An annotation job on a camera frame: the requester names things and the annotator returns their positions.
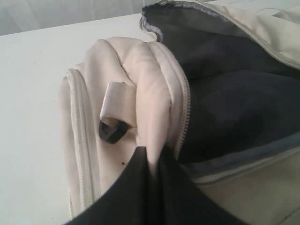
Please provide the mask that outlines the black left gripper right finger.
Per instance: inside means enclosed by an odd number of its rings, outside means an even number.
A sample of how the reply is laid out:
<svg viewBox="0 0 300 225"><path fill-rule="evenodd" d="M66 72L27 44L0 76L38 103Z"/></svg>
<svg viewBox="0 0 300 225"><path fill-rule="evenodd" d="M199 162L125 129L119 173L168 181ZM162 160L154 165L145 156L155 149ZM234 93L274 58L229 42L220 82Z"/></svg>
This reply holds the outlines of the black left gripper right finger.
<svg viewBox="0 0 300 225"><path fill-rule="evenodd" d="M157 225L242 225L201 191L166 146L156 148Z"/></svg>

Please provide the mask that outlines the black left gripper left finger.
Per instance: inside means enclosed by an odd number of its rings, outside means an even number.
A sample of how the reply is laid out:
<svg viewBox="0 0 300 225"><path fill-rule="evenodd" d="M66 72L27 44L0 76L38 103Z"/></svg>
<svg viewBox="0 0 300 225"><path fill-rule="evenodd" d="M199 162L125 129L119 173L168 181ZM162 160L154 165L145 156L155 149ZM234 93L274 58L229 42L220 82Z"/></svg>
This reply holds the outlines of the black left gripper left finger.
<svg viewBox="0 0 300 225"><path fill-rule="evenodd" d="M150 173L146 147L136 147L113 185L70 224L157 224L157 180Z"/></svg>

